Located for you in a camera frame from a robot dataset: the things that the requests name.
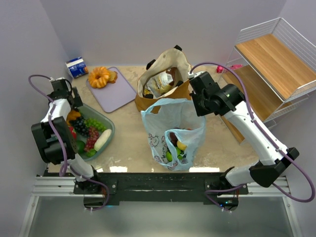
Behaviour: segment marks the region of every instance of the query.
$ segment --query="plastic bag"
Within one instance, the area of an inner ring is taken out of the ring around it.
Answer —
[[[160,106],[157,114],[151,113],[155,106]],[[142,111],[141,115],[154,160],[169,170],[188,170],[192,167],[198,147],[205,141],[206,131],[205,117],[197,116],[193,102],[187,99],[160,99]],[[177,157],[176,148],[170,141],[170,132],[174,132],[180,142],[187,146],[182,159]],[[170,162],[166,159],[168,150],[172,154]]]

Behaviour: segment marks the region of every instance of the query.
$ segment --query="grapes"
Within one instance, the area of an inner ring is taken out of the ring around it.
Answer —
[[[89,136],[88,128],[84,124],[84,118],[82,116],[80,116],[76,120],[69,121],[69,122],[74,127],[77,133],[81,134],[84,137]]]
[[[85,147],[84,147],[84,151],[85,152],[88,152],[90,151],[91,149],[93,149],[94,147],[94,143],[98,140],[99,138],[99,132],[98,130],[91,126],[89,128],[89,131],[88,131],[88,134],[89,134],[89,137],[87,138],[87,143],[85,144]]]
[[[93,126],[101,132],[104,132],[107,129],[106,126],[104,126],[101,122],[99,122],[98,120],[94,118],[88,118],[87,120],[84,121],[84,123],[88,127]]]

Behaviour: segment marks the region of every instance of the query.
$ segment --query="white vegetable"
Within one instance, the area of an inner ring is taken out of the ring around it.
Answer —
[[[94,149],[96,151],[99,151],[101,149],[101,147],[107,142],[107,140],[110,137],[111,133],[112,133],[112,130],[110,130],[110,129],[107,129],[104,132],[102,132],[101,136],[94,143]]]

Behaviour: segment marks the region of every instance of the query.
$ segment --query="purple tray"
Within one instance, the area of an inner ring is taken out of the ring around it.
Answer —
[[[118,73],[118,79],[115,83],[108,83],[101,89],[92,88],[88,80],[86,81],[86,85],[102,109],[107,113],[111,113],[133,101],[136,96],[136,91],[116,67],[110,67],[108,69]]]

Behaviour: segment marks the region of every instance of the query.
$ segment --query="table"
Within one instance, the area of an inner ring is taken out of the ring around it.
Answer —
[[[145,66],[120,66],[117,68],[135,89],[138,78],[146,70]],[[216,73],[216,67],[212,66],[200,67],[198,71],[209,71],[215,81],[220,76]],[[87,75],[82,76],[74,79],[72,85],[77,87],[85,104],[108,117],[116,127],[114,138],[109,146],[98,158],[88,163],[95,169],[103,169],[103,172],[120,170],[127,172],[170,172],[154,161],[147,141],[147,133],[135,103],[130,102],[112,113],[106,113],[86,86],[86,80]],[[208,172],[218,172],[225,171],[231,166],[242,166],[258,160],[252,147],[248,143],[239,145],[218,116],[208,115],[206,120],[205,143],[197,152],[194,167],[208,167]],[[59,165],[48,165],[48,172],[55,173],[59,169]]]

